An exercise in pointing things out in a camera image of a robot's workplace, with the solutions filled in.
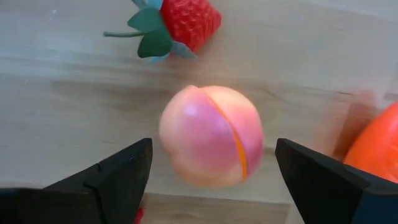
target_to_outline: wood grain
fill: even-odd
[[[289,206],[147,194],[142,224],[284,224]]]

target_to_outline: wooden surface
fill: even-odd
[[[212,0],[223,25],[193,62],[151,65],[126,31],[128,0],[0,1],[0,182],[45,186],[154,138],[148,192],[285,203],[272,148],[289,138],[341,158],[398,99],[396,1]],[[257,106],[261,168],[245,184],[203,190],[172,172],[157,123],[184,86],[224,85]]]
[[[288,205],[147,194],[142,224],[284,224]]]

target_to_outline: green plastic leaves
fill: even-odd
[[[154,7],[156,9],[160,10],[162,5],[163,5],[163,0],[148,0],[149,7]]]
[[[145,33],[138,48],[140,58],[164,56],[171,51],[173,40],[158,9],[146,7],[131,17],[127,24]]]
[[[145,0],[132,0],[132,1],[139,9],[147,7]]]
[[[141,32],[151,32],[164,27],[164,23],[159,11],[155,8],[145,8],[133,15],[127,22],[132,27]]]
[[[184,43],[173,41],[173,46],[171,49],[172,53],[175,56],[181,58],[195,58],[197,57],[189,47],[187,47]]]
[[[168,30],[157,29],[148,32],[142,38],[138,48],[138,56],[140,58],[160,57],[168,54],[173,46],[173,40]]]

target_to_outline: orange seam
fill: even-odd
[[[236,148],[238,149],[238,156],[239,156],[239,160],[240,160],[241,166],[242,166],[242,178],[243,178],[243,180],[245,180],[247,177],[247,174],[248,174],[248,162],[246,160],[245,150],[244,150],[243,144],[239,138],[238,132],[235,130],[234,126],[232,125],[232,122],[227,118],[227,116],[224,114],[224,112],[221,110],[221,108],[216,104],[216,102],[207,93],[205,93],[205,94],[209,98],[209,100],[213,103],[216,110],[225,119],[228,126],[232,130],[233,139],[234,139]]]

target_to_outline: strawberry stem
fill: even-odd
[[[145,35],[144,32],[131,32],[131,33],[116,33],[116,32],[104,32],[104,37],[139,37]]]

